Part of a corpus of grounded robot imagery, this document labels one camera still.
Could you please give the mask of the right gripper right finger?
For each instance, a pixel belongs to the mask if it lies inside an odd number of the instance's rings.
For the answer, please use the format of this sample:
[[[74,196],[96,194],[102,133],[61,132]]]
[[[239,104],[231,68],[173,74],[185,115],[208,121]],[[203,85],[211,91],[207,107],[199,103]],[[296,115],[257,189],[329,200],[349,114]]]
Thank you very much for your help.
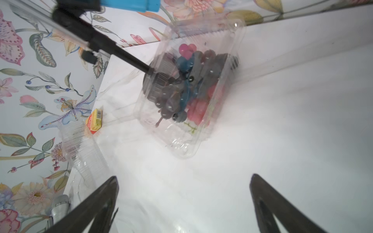
[[[279,233],[276,219],[289,233],[325,232],[258,174],[251,177],[250,191],[261,233]]]

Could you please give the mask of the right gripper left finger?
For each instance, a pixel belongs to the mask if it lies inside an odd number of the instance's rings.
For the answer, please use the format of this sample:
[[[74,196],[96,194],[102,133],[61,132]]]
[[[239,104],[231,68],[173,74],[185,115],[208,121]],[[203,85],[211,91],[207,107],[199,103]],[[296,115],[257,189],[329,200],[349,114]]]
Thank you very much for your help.
[[[46,232],[82,233],[87,227],[90,233],[110,232],[118,212],[116,208],[118,193],[117,177],[112,176]]]

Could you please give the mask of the red grape bunch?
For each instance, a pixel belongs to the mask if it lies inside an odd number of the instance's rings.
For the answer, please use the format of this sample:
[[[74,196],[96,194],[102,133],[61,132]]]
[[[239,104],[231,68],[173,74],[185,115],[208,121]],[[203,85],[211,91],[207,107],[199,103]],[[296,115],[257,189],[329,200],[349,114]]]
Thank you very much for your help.
[[[228,54],[217,54],[213,50],[202,52],[194,44],[181,44],[179,53],[176,66],[185,86],[180,99],[181,109],[173,115],[173,120],[183,123],[193,134],[203,124]]]

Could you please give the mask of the clear clamshell container front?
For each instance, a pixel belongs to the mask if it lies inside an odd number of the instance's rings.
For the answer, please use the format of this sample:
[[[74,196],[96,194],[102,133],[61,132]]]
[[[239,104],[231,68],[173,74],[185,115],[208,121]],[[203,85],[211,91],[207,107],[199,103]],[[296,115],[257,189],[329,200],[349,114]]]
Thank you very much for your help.
[[[135,116],[174,156],[194,156],[211,135],[240,65],[245,27],[241,17],[211,15],[166,29]]]

